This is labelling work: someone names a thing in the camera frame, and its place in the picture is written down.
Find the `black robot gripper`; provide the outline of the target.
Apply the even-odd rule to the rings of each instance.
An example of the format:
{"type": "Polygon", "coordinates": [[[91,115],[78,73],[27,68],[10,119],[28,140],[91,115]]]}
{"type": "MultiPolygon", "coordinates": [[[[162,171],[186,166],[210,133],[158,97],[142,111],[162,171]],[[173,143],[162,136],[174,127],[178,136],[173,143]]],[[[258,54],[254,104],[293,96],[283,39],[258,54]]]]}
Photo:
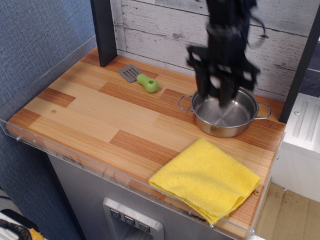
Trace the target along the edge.
{"type": "Polygon", "coordinates": [[[188,65],[194,68],[201,98],[212,94],[210,76],[220,79],[219,105],[225,107],[235,98],[239,87],[253,90],[259,69],[245,55],[251,9],[255,0],[208,0],[206,47],[190,45],[188,65]]]}

